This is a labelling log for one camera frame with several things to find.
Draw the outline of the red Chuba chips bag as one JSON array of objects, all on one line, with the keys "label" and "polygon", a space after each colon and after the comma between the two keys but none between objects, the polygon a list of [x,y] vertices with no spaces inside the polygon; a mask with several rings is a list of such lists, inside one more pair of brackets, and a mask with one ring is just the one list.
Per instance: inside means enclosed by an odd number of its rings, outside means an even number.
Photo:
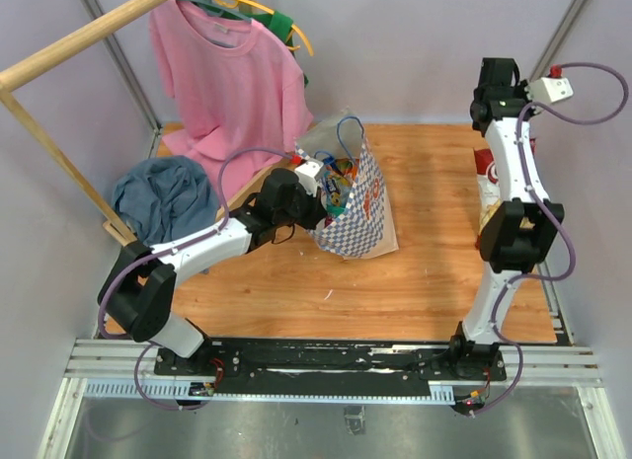
[{"label": "red Chuba chips bag", "polygon": [[499,178],[496,163],[490,148],[473,151],[476,167],[476,181],[480,198],[479,230],[475,242],[476,249],[480,248],[483,229],[502,204]]}]

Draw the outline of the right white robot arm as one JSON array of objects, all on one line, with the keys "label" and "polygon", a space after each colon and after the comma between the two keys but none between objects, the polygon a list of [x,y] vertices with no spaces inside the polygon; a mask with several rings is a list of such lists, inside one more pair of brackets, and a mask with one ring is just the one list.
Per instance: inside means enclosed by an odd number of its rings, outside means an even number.
[{"label": "right white robot arm", "polygon": [[483,58],[470,116],[494,158],[500,206],[480,235],[484,265],[474,304],[449,343],[447,367],[460,380],[498,367],[500,331],[514,295],[546,258],[565,215],[535,167],[527,88],[513,59]]}]

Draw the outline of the blue snack bag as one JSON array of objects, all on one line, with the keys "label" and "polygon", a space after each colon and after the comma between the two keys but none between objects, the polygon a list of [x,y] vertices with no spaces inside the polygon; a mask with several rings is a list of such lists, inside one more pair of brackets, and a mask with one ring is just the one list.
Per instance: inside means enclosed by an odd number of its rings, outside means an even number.
[{"label": "blue snack bag", "polygon": [[325,207],[332,218],[340,216],[346,208],[357,173],[357,160],[331,160],[325,166],[323,188]]}]

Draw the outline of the blue checkered paper bag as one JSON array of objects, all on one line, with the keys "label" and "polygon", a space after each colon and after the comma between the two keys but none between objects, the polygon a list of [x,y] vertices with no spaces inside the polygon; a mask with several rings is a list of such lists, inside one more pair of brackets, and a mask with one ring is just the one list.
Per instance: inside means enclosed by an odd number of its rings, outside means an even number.
[{"label": "blue checkered paper bag", "polygon": [[[308,232],[317,246],[347,260],[372,259],[399,249],[386,182],[361,120],[350,109],[317,123],[298,138],[297,153],[322,162],[357,160],[357,173],[345,211]],[[323,176],[319,181],[325,206]]]}]

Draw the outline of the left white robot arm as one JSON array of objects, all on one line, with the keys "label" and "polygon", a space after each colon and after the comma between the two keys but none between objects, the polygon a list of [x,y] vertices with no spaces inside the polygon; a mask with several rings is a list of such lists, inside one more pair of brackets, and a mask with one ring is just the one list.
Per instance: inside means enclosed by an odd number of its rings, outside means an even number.
[{"label": "left white robot arm", "polygon": [[282,227],[314,230],[327,211],[319,182],[324,167],[305,160],[293,170],[273,169],[259,191],[229,216],[171,243],[124,246],[98,295],[99,318],[114,319],[135,342],[160,345],[188,374],[211,364],[204,333],[172,310],[174,292],[207,268],[272,242]]}]

